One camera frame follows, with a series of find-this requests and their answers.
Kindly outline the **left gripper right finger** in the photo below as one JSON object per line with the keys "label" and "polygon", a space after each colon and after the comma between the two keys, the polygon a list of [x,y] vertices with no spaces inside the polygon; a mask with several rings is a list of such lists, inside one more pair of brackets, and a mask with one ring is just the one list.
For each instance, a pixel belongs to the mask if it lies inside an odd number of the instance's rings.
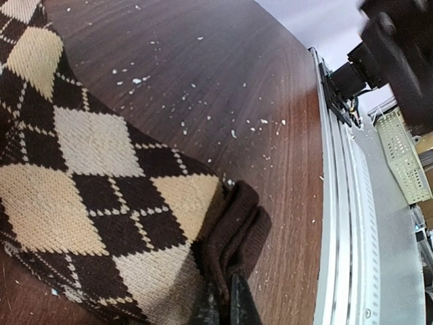
{"label": "left gripper right finger", "polygon": [[231,325],[262,325],[248,281],[238,274],[231,279]]}

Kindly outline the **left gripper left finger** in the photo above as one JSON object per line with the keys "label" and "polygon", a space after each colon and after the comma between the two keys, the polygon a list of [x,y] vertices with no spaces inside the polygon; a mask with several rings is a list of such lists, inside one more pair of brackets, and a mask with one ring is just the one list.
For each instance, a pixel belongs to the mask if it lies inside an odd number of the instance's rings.
{"label": "left gripper left finger", "polygon": [[193,325],[220,325],[221,295],[214,282],[207,282],[195,299],[191,314]]}

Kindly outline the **brown argyle sock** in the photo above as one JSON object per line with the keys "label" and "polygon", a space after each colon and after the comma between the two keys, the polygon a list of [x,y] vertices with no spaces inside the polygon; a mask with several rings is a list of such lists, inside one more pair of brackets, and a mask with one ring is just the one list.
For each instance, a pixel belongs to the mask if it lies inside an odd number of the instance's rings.
{"label": "brown argyle sock", "polygon": [[75,77],[42,1],[1,2],[1,243],[108,324],[230,324],[271,228],[256,191],[147,136]]}

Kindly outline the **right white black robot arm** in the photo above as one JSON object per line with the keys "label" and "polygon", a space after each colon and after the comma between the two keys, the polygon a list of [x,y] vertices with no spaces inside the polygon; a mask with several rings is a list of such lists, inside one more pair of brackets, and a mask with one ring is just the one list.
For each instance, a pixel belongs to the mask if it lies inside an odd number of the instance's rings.
{"label": "right white black robot arm", "polygon": [[415,135],[432,132],[432,2],[362,1],[367,16],[352,62],[388,84]]}

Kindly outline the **perforated beige basket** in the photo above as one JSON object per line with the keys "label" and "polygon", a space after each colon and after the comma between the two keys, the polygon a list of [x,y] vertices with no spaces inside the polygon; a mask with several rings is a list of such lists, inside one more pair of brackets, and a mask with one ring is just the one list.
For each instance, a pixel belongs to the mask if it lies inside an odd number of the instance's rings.
{"label": "perforated beige basket", "polygon": [[432,199],[432,191],[412,137],[398,108],[381,116],[375,125],[386,162],[408,204]]}

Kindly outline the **aluminium front rail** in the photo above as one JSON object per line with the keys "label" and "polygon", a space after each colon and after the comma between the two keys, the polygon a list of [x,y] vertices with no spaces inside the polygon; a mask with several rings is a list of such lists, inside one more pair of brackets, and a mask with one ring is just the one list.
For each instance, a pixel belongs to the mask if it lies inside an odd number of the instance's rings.
{"label": "aluminium front rail", "polygon": [[415,217],[368,116],[341,123],[317,87],[323,217],[315,324],[424,324]]}

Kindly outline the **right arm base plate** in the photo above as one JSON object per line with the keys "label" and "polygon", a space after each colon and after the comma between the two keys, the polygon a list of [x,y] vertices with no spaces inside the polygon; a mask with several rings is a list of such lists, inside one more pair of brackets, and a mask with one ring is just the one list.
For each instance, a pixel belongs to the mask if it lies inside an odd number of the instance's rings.
{"label": "right arm base plate", "polygon": [[322,62],[319,64],[319,72],[327,109],[332,111],[342,124],[360,129],[363,122],[357,95],[364,90],[366,83],[355,65],[347,62],[332,72]]}

